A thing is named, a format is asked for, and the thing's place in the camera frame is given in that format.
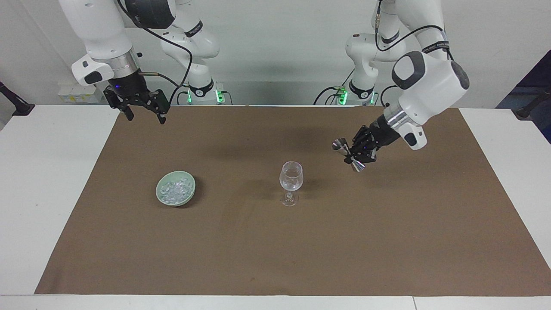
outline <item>light green bowl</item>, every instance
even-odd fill
[[[165,204],[164,202],[162,202],[161,197],[160,197],[161,188],[168,182],[180,181],[182,178],[188,178],[188,179],[191,180],[191,183],[192,183],[191,194],[188,197],[186,197],[182,202],[177,202],[177,203],[172,204],[172,205]],[[171,207],[181,207],[181,206],[185,205],[186,203],[188,203],[193,198],[193,194],[195,194],[195,179],[193,178],[193,175],[190,175],[189,173],[187,173],[185,171],[174,171],[174,172],[171,172],[171,173],[165,175],[157,183],[157,189],[155,191],[156,191],[157,199],[162,204],[167,205],[167,206],[171,206]]]

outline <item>white table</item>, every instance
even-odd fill
[[[550,144],[511,111],[461,113],[551,265]],[[0,309],[551,309],[551,296],[33,296],[117,114],[108,106],[39,105],[0,131]]]

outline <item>black stand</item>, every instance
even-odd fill
[[[15,105],[15,112],[12,116],[27,116],[34,109],[35,105],[30,104],[9,90],[4,83],[0,81],[0,93],[4,94],[9,101]]]
[[[544,90],[543,93],[541,93],[536,99],[530,102],[527,106],[514,111],[515,116],[521,121],[527,120],[530,117],[530,113],[537,106],[539,106],[540,103],[546,101],[549,98],[551,98],[551,86],[549,86],[546,90]]]

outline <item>wine glass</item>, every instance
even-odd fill
[[[281,202],[285,206],[292,207],[296,205],[299,196],[295,191],[302,186],[303,182],[304,175],[302,173],[302,166],[299,163],[287,162],[283,165],[283,169],[279,175],[279,183],[287,191],[281,198]]]

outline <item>brown mat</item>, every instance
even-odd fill
[[[456,109],[361,174],[331,150],[382,109],[179,107],[120,116],[36,293],[551,296],[551,270]],[[289,160],[305,182],[284,207]],[[155,185],[186,170],[187,209]]]

